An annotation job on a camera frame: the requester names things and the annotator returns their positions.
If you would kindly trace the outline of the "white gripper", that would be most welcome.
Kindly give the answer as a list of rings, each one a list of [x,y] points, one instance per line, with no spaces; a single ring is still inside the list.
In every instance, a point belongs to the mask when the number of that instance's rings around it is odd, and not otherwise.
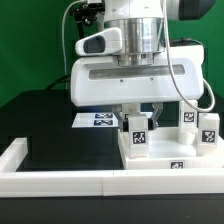
[[[71,71],[72,102],[79,107],[113,105],[122,132],[128,131],[126,103],[153,103],[148,129],[155,130],[162,102],[197,100],[204,92],[200,45],[175,46],[157,53],[151,64],[123,67],[116,55],[121,30],[109,28],[79,40],[75,49],[80,58]]]

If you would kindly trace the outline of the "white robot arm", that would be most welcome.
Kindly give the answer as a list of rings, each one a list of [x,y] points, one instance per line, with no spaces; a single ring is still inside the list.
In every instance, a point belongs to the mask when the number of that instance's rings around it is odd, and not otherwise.
[[[200,108],[198,99],[211,89],[204,80],[204,46],[189,39],[172,41],[169,21],[198,20],[216,0],[102,0],[89,3],[102,28],[76,43],[80,58],[71,70],[71,100],[78,107],[115,105],[119,128],[131,129],[150,103],[154,128],[165,102]]]

